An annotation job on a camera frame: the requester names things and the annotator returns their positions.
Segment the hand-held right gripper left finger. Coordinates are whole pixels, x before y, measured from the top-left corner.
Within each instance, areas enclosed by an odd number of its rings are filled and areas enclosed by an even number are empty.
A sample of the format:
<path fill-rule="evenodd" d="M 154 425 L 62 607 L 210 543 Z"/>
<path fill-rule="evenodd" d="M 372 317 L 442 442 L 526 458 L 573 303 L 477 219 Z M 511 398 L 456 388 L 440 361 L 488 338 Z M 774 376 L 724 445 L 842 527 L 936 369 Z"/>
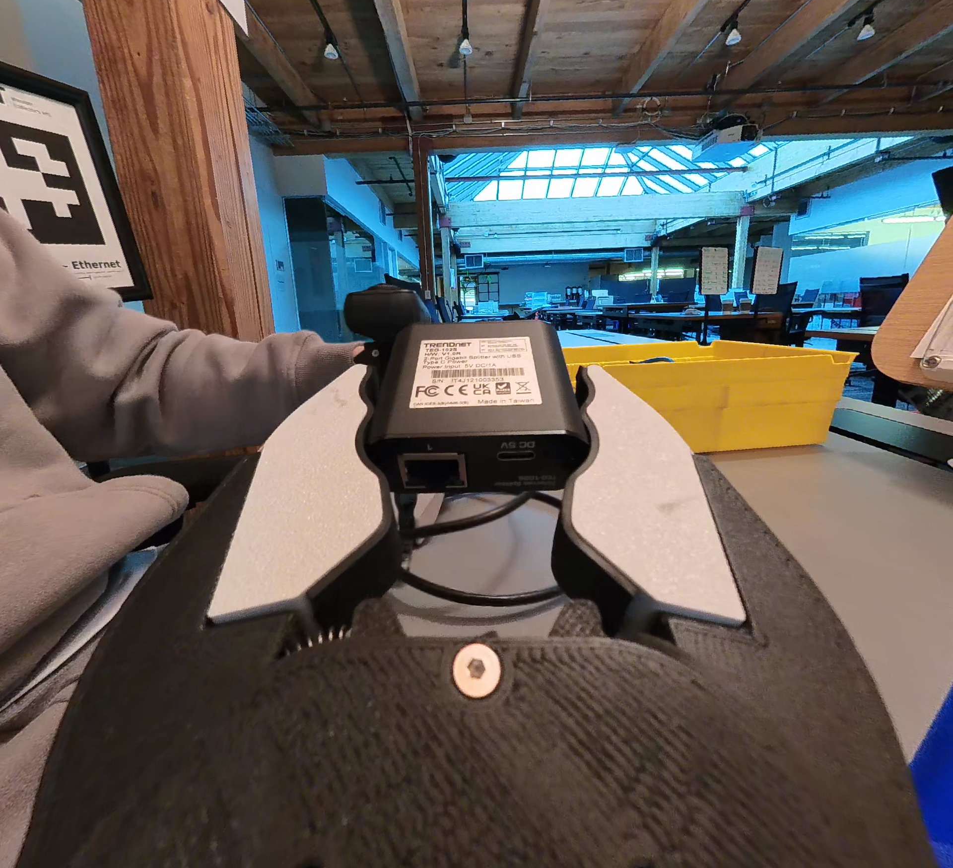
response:
<path fill-rule="evenodd" d="M 395 528 L 386 480 L 361 450 L 370 374 L 351 366 L 262 446 L 208 604 L 211 623 L 304 615 Z"/>

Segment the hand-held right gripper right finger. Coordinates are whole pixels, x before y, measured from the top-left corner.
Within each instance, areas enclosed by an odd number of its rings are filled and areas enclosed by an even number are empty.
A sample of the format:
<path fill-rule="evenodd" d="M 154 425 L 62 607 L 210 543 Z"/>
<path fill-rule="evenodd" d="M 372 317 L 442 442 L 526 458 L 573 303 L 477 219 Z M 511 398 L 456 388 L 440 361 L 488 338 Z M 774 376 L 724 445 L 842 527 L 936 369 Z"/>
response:
<path fill-rule="evenodd" d="M 691 448 L 601 366 L 580 367 L 577 379 L 591 445 L 564 490 L 560 523 L 627 595 L 622 624 L 665 614 L 743 625 L 745 604 Z"/>

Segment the black network splitter box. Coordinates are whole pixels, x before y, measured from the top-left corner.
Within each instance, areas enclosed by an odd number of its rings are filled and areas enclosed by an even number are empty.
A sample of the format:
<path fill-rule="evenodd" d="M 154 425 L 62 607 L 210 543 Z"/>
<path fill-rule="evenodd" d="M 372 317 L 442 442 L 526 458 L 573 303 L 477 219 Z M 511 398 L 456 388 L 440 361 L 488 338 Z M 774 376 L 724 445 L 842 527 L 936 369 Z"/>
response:
<path fill-rule="evenodd" d="M 393 344 L 365 448 L 396 493 L 552 492 L 590 435 L 551 325 L 414 324 Z"/>

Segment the person's left forearm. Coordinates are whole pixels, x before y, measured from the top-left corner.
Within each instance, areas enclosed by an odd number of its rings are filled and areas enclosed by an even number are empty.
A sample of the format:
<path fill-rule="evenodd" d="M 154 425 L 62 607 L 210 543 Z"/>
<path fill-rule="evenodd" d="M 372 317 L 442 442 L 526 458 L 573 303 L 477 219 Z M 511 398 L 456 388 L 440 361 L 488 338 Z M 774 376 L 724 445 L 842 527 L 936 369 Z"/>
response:
<path fill-rule="evenodd" d="M 96 460 L 261 445 L 363 351 L 361 343 L 327 343 L 312 332 L 257 343 L 195 331 L 163 335 L 117 385 Z"/>

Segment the grey desk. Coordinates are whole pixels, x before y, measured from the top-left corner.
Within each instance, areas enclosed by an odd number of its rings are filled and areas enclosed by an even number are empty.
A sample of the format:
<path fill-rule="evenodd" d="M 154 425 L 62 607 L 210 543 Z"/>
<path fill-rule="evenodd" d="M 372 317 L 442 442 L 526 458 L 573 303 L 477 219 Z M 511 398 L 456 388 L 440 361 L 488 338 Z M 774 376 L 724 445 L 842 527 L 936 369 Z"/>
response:
<path fill-rule="evenodd" d="M 822 591 L 863 657 L 907 761 L 951 687 L 951 469 L 830 433 L 823 445 L 721 453 L 713 463 Z M 554 585 L 556 508 L 512 514 L 417 548 L 411 571 L 507 595 Z M 561 603 L 480 608 L 398 585 L 410 636 L 544 636 Z"/>

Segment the yellow plastic bin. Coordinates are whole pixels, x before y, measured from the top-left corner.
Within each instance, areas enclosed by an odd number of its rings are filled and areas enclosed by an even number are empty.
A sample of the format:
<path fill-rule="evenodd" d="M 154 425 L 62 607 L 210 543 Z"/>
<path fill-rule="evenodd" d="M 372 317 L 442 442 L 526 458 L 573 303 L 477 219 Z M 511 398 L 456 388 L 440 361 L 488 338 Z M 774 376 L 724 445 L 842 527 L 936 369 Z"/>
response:
<path fill-rule="evenodd" d="M 716 340 L 563 348 L 572 381 L 598 365 L 698 454 L 822 444 L 856 354 Z"/>

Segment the long wooden table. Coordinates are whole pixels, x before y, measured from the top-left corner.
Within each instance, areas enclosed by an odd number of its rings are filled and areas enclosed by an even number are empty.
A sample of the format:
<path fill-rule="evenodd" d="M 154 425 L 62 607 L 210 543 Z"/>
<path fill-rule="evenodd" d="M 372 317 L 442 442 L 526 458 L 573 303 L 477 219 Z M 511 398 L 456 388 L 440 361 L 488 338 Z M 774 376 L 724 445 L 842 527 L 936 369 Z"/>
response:
<path fill-rule="evenodd" d="M 662 340 L 693 338 L 702 344 L 715 339 L 780 346 L 804 342 L 804 330 L 795 328 L 795 314 L 772 308 L 737 310 L 717 301 L 711 309 L 685 303 L 635 303 L 602 309 L 557 307 L 536 313 L 561 331 L 593 331 L 599 337 L 631 335 Z"/>

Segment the person's grey hoodie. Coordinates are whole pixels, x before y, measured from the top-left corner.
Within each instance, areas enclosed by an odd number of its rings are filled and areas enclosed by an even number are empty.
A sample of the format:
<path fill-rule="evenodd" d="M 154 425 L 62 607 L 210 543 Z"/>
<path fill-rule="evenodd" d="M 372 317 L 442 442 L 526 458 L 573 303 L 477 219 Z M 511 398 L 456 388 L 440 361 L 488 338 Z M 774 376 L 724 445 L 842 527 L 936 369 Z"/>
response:
<path fill-rule="evenodd" d="M 176 451 L 162 416 L 176 352 L 203 334 L 122 307 L 71 277 L 2 211 L 2 688 L 29 675 L 128 551 L 182 515 L 184 488 L 99 485 L 79 462 Z"/>

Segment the round wooden board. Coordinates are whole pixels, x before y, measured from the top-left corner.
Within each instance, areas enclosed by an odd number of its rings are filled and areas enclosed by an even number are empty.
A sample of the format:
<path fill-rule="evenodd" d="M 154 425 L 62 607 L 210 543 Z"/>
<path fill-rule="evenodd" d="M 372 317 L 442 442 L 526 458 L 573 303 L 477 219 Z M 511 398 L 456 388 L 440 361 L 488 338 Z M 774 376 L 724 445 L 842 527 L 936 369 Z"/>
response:
<path fill-rule="evenodd" d="M 878 370 L 900 384 L 950 392 L 951 352 L 914 352 L 937 318 L 946 317 L 952 293 L 952 220 L 925 256 L 873 341 Z"/>

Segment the clear plastic sleeve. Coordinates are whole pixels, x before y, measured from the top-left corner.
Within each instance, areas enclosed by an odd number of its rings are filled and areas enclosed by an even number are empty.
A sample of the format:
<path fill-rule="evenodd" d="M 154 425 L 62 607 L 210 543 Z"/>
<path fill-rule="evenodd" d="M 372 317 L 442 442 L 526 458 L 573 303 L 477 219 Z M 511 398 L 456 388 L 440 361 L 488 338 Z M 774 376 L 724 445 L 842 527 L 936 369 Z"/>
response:
<path fill-rule="evenodd" d="M 952 381 L 952 298 L 937 314 L 910 358 L 917 360 L 926 375 Z"/>

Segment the black framed poster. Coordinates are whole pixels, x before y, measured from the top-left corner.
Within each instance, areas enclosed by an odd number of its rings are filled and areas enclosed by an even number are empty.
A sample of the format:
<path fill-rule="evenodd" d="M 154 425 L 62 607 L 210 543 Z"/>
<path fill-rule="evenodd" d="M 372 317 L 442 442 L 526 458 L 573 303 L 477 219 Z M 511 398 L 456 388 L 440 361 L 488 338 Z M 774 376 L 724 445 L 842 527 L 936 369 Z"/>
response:
<path fill-rule="evenodd" d="M 86 91 L 1 64 L 1 200 L 73 277 L 152 299 Z"/>

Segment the person's leg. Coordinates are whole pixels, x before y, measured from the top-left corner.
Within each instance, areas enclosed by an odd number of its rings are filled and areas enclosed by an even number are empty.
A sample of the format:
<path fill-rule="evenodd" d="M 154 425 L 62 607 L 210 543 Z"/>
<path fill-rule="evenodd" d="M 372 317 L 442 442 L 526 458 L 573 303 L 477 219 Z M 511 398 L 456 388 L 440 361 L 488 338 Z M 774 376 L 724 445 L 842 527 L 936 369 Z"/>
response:
<path fill-rule="evenodd" d="M 2 672 L 1 865 L 15 866 L 47 759 L 76 685 L 106 628 L 150 565 L 158 544 L 117 561 L 13 648 Z"/>

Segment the white ceiling projector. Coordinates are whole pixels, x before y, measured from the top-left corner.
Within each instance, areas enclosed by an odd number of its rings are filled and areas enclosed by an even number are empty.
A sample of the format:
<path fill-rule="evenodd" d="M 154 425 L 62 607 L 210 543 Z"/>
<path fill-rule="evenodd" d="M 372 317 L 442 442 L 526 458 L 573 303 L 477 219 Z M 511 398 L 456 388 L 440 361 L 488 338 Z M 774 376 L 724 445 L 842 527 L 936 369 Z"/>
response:
<path fill-rule="evenodd" d="M 692 147 L 695 163 L 727 163 L 750 152 L 761 139 L 758 124 L 739 113 L 722 115 L 708 126 L 707 133 Z"/>

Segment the blue plastic object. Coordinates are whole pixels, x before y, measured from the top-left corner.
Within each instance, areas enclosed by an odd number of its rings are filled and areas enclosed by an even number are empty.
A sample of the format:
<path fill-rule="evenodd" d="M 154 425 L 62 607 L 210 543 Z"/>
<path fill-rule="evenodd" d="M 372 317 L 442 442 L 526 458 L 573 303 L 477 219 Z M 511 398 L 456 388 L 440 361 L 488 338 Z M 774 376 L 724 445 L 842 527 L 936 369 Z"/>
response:
<path fill-rule="evenodd" d="M 910 771 L 936 860 L 952 866 L 952 691 L 926 732 Z"/>

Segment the wooden post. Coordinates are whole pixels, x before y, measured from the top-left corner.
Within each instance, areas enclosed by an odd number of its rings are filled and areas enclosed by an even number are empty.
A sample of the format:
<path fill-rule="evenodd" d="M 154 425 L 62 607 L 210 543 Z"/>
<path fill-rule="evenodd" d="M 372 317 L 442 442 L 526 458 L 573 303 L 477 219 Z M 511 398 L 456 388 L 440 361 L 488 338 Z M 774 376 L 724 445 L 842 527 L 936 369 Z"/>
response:
<path fill-rule="evenodd" d="M 274 331 L 232 17 L 218 0 L 82 0 L 150 314 Z"/>

